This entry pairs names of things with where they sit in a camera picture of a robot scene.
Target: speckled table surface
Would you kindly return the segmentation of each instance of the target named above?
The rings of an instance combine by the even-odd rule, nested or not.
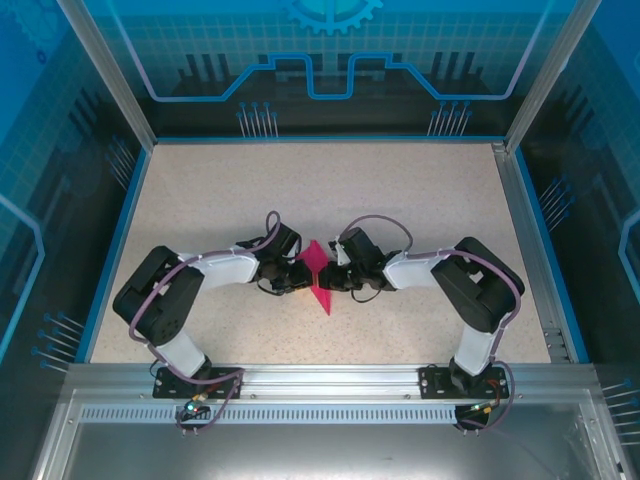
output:
[[[92,361],[153,359],[111,310],[153,247],[229,247],[262,235],[271,209],[307,242],[325,247],[366,213],[403,222],[415,237],[412,252],[477,237],[527,286],[498,356],[549,362],[491,146],[429,143],[156,147]],[[361,226],[383,251],[406,242],[391,224]],[[438,288],[383,292],[364,305],[334,293],[327,316],[307,290],[273,297],[255,285],[230,285],[201,293],[186,328],[214,363],[401,364],[448,362],[462,327]]]

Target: transparent wall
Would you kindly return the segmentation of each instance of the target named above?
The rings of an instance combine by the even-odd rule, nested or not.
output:
[[[587,352],[612,387],[612,413],[621,415],[615,422],[636,469],[639,24],[639,3],[602,2],[522,145]]]
[[[87,2],[158,135],[246,137],[503,135],[573,4]]]
[[[0,465],[26,478],[140,145],[57,4],[0,1]]]

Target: black joint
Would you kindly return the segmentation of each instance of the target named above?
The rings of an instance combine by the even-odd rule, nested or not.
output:
[[[496,266],[522,296],[525,289],[520,277],[479,240],[466,237],[455,249],[474,254]],[[451,255],[433,267],[431,273],[462,319],[475,330],[495,332],[502,318],[515,308],[512,290],[498,275],[477,262]],[[481,278],[471,278],[477,274],[481,274]]]
[[[178,255],[167,247],[151,250],[116,295],[113,310],[131,324],[157,283],[179,263]],[[203,279],[197,268],[183,268],[153,299],[136,331],[154,346],[171,341],[184,326]]]
[[[318,275],[321,288],[349,292],[361,290],[366,284],[374,290],[394,290],[383,271],[389,259],[398,252],[383,254],[359,227],[344,232],[340,235],[338,242],[350,262],[347,265],[338,265],[335,261],[329,262]],[[329,242],[329,248],[334,253],[336,247],[336,242]]]
[[[471,391],[484,382],[485,373],[490,369],[491,364],[489,363],[481,373],[472,376],[458,366],[455,362],[455,358],[452,358],[449,361],[451,383],[460,392],[460,394],[464,396],[471,396]]]
[[[269,230],[266,238],[271,236],[273,228]],[[302,238],[298,232],[291,230],[284,223],[281,223],[274,239],[271,240],[266,247],[256,251],[253,255],[259,262],[281,259],[294,251],[296,245],[300,245],[301,241]],[[238,242],[238,245],[243,246],[243,243],[246,242]]]

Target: cable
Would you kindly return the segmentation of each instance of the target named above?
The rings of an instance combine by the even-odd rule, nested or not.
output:
[[[267,214],[267,219],[266,219],[266,225],[267,225],[267,230],[269,229],[269,223],[270,223],[270,219],[271,217],[276,217],[276,223],[273,226],[273,231],[271,232],[271,234],[259,245],[256,245],[255,247],[251,247],[251,248],[247,248],[245,250],[242,250],[242,252],[244,253],[254,253],[257,252],[263,248],[265,248],[267,245],[269,245],[273,239],[276,237],[276,235],[278,234],[278,231],[280,230],[280,214],[278,212],[276,212],[275,210],[270,211]],[[169,369],[169,371],[171,371],[171,373],[173,373],[176,377],[178,377],[179,379],[187,382],[187,383],[191,383],[193,385],[212,385],[214,383],[220,383],[220,382],[225,382],[227,380],[231,380],[231,379],[238,379],[240,382],[242,381],[242,375],[244,374],[244,370],[243,369],[239,369],[236,372],[233,373],[229,373],[227,375],[224,375],[222,377],[217,377],[215,379],[210,379],[210,380],[196,380],[194,378],[191,377],[187,377],[186,375],[183,375],[182,372],[180,372],[179,370],[177,370],[176,368],[174,368],[171,364],[169,364],[169,362],[167,362],[166,358],[164,358],[164,356],[150,343],[147,342],[147,340],[144,337],[140,337],[138,335],[136,335],[136,326],[138,325],[138,323],[140,322],[140,320],[142,319],[142,316],[144,315],[144,313],[146,312],[147,308],[149,308],[149,305],[151,305],[151,302],[153,302],[153,300],[158,296],[158,294],[160,293],[160,291],[165,287],[165,285],[167,285],[167,283],[169,283],[169,281],[175,277],[182,269],[188,267],[189,265],[198,262],[204,258],[210,258],[210,257],[214,257],[217,255],[224,255],[226,253],[228,253],[230,250],[226,249],[226,250],[213,250],[211,252],[206,252],[203,253],[201,255],[196,255],[194,257],[191,257],[181,263],[179,263],[178,265],[176,265],[175,267],[173,267],[169,273],[167,273],[162,280],[160,280],[158,282],[158,284],[153,288],[153,290],[151,291],[151,293],[149,293],[149,296],[144,300],[144,302],[142,302],[142,305],[140,305],[140,308],[138,309],[138,311],[136,312],[136,314],[134,315],[133,319],[131,320],[131,324],[129,325],[129,337],[135,341],[135,342],[139,342],[139,343],[144,343],[147,345],[147,348],[149,349],[149,351],[151,353],[153,353],[153,355],[162,363],[164,363],[167,368]]]
[[[157,358],[153,361],[153,363],[151,365],[149,365],[149,375],[151,375],[153,378],[155,378],[156,380],[158,379],[158,372],[156,371],[156,374],[154,375],[153,372],[151,371],[153,369],[153,367],[155,367],[158,362],[160,360],[158,360]]]
[[[194,431],[194,433],[196,435],[198,434],[198,432],[202,432],[204,430],[208,430],[209,428],[213,427],[213,425],[220,419],[220,417],[224,413],[225,409],[227,408],[227,405],[229,405],[229,401],[231,400],[231,397],[233,397],[233,395],[236,393],[236,390],[238,390],[238,387],[240,386],[240,383],[242,383],[242,379],[241,378],[238,378],[238,379],[236,379],[235,382],[233,382],[233,387],[231,387],[231,389],[229,390],[229,393],[227,394],[226,398],[224,399],[224,402],[222,403],[222,405],[220,406],[220,409],[216,412],[216,414],[213,416],[213,418],[209,422],[205,423],[201,427],[194,427],[193,428],[193,431]],[[182,421],[180,420],[182,418],[183,414],[184,414],[184,409],[182,409],[176,415],[176,427],[181,428],[183,430],[187,430],[185,428],[184,423],[182,423]]]
[[[509,276],[506,273],[504,273],[502,270],[500,270],[498,267],[496,267],[493,263],[489,262],[488,260],[485,260],[482,257],[479,257],[478,255],[474,255],[473,253],[465,252],[464,250],[446,249],[446,250],[438,250],[436,252],[407,254],[407,259],[412,259],[412,260],[425,259],[426,260],[434,257],[448,256],[448,255],[456,255],[458,257],[467,258],[469,260],[473,260],[476,263],[479,263],[485,268],[488,268],[493,273],[495,273],[507,285],[507,287],[509,287],[509,290],[511,290],[511,293],[513,293],[515,306],[513,307],[513,310],[511,311],[511,313],[509,313],[509,315],[507,315],[507,317],[500,322],[500,325],[498,327],[498,334],[496,335],[496,339],[493,342],[493,346],[491,347],[491,351],[489,353],[489,359],[491,362],[493,362],[496,357],[496,351],[498,350],[498,345],[500,344],[500,341],[502,340],[502,336],[504,335],[505,328],[507,328],[507,325],[511,323],[511,321],[516,317],[516,315],[518,315],[518,312],[520,311],[520,307],[522,305],[522,301],[520,300],[520,291],[518,290],[518,287],[516,287],[515,283],[513,283],[513,281],[509,278]]]
[[[264,288],[262,285],[260,285],[261,280],[264,280],[264,279],[261,278],[256,282],[256,285],[258,286],[258,290],[260,290],[261,292],[268,293],[269,295],[273,295],[274,297],[281,297],[284,295],[284,292],[274,292],[273,290]]]
[[[369,303],[371,300],[373,300],[374,298],[376,298],[378,295],[380,295],[380,292],[382,290],[378,290],[372,297],[369,297],[365,300],[358,300],[356,298],[356,294],[355,294],[355,290],[351,290],[351,298],[356,302],[356,303]]]
[[[408,252],[409,249],[413,246],[413,235],[411,235],[411,232],[409,231],[409,229],[407,227],[405,227],[403,224],[401,224],[398,220],[396,220],[394,218],[391,218],[391,217],[387,217],[386,215],[378,215],[378,214],[362,215],[361,217],[356,218],[353,222],[351,222],[349,225],[347,225],[347,228],[345,228],[342,231],[342,234],[340,236],[344,235],[349,230],[351,230],[351,228],[356,223],[359,223],[362,220],[367,220],[369,218],[377,218],[379,220],[386,220],[387,222],[391,222],[394,225],[396,225],[397,227],[400,227],[400,229],[407,235],[407,238],[409,239],[409,244],[404,248],[403,252]]]
[[[511,410],[511,407],[513,406],[513,401],[516,398],[516,380],[515,377],[513,375],[513,370],[511,370],[511,367],[501,361],[501,360],[496,360],[495,362],[493,362],[494,365],[501,365],[505,371],[507,372],[507,375],[509,376],[509,384],[511,387],[511,392],[509,395],[509,400],[507,401],[507,406],[504,407],[504,410],[502,411],[502,413],[500,414],[500,416],[490,425],[487,426],[483,426],[483,430],[492,430],[495,427],[497,427],[498,425],[500,425],[502,422],[504,422],[504,419],[507,417],[507,414],[509,413],[509,411]]]

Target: black mounting bracket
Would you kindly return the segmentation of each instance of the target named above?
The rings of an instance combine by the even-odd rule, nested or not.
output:
[[[209,378],[222,377],[230,373],[237,372],[237,368],[211,368],[209,370]],[[229,391],[233,388],[235,378],[222,382],[215,390],[208,394],[209,399],[225,399],[229,395]],[[232,399],[240,398],[240,390],[242,385],[236,388]],[[159,368],[156,373],[156,382],[153,386],[153,398],[178,398],[189,399],[203,391],[202,385],[194,385],[180,380],[168,368]]]
[[[493,400],[496,391],[487,382],[496,380],[500,385],[500,399],[509,398],[509,387],[505,371],[499,367],[488,367],[483,373],[483,381],[469,389],[468,395],[463,394],[451,381],[449,367],[436,365],[418,369],[418,385],[420,397],[423,400]]]

